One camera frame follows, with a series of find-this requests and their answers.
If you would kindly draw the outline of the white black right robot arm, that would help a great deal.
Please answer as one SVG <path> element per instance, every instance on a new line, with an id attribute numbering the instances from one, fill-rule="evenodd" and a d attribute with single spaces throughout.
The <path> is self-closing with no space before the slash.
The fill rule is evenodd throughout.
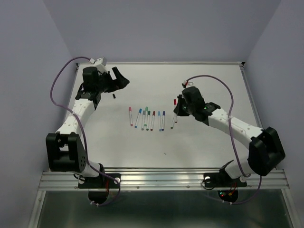
<path id="1" fill-rule="evenodd" d="M 225 164 L 219 173 L 219 181 L 230 185 L 240 176 L 258 174 L 266 176 L 284 158 L 285 151 L 277 131 L 268 127 L 262 129 L 230 116 L 219 105 L 206 103 L 198 88 L 185 88 L 178 95 L 174 113 L 178 116 L 192 115 L 197 121 L 228 134 L 248 149 L 248 156 L 237 157 Z"/>

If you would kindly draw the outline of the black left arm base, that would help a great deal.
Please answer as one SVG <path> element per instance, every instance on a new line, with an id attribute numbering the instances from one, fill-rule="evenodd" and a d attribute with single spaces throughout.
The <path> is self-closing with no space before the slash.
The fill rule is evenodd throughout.
<path id="1" fill-rule="evenodd" d="M 83 177 L 74 174 L 78 180 L 78 188 L 88 190 L 88 200 L 90 204 L 96 207 L 107 206 L 114 203 L 121 191 L 120 181 L 121 175 L 119 173 L 108 174 L 119 183 L 103 176 L 100 177 Z"/>

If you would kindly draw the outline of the light blue capped marker pen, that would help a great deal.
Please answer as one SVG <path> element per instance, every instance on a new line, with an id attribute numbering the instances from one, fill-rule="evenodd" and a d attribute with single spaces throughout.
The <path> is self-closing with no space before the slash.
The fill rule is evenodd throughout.
<path id="1" fill-rule="evenodd" d="M 160 111 L 158 111 L 157 112 L 157 116 L 158 116 L 158 128 L 159 128 L 159 132 L 161 132 L 162 131 L 162 118 L 161 118 L 161 112 Z"/>

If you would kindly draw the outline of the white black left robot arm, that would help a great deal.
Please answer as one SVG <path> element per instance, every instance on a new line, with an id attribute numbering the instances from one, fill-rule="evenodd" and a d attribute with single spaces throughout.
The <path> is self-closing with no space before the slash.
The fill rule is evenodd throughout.
<path id="1" fill-rule="evenodd" d="M 72 172 L 89 178 L 95 187 L 105 184 L 104 168 L 88 158 L 88 148 L 84 126 L 97 109 L 102 93 L 112 93 L 125 88 L 130 81 L 117 67 L 109 71 L 96 66 L 85 67 L 73 108 L 67 108 L 68 116 L 55 133 L 46 137 L 47 157 L 51 171 Z"/>

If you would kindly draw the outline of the purple capped marker pen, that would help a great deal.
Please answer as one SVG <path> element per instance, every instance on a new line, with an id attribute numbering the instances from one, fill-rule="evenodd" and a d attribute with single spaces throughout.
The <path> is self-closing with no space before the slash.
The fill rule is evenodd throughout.
<path id="1" fill-rule="evenodd" d="M 166 112 L 163 111 L 162 112 L 162 120 L 161 120 L 161 131 L 164 131 L 164 128 L 165 128 L 165 116 L 166 116 Z"/>

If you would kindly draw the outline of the red marker pen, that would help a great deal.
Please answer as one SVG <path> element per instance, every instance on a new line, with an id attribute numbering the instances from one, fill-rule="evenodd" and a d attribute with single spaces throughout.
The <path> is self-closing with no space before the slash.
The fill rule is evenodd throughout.
<path id="1" fill-rule="evenodd" d="M 177 99 L 174 99 L 173 103 L 174 103 L 174 109 L 173 109 L 173 112 L 174 112 L 174 110 L 175 110 L 175 108 L 177 106 Z M 178 120 L 177 120 L 177 114 L 174 112 L 174 123 L 177 123 L 177 122 L 178 122 Z"/>

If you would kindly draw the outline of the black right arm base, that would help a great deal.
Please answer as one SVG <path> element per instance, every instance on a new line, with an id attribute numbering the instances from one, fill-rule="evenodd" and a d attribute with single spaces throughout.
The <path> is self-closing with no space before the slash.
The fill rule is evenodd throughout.
<path id="1" fill-rule="evenodd" d="M 245 178 L 232 179 L 228 175 L 220 172 L 205 173 L 201 186 L 205 190 L 218 189 L 218 196 L 221 200 L 228 203 L 236 203 L 239 193 L 238 188 L 247 186 Z"/>

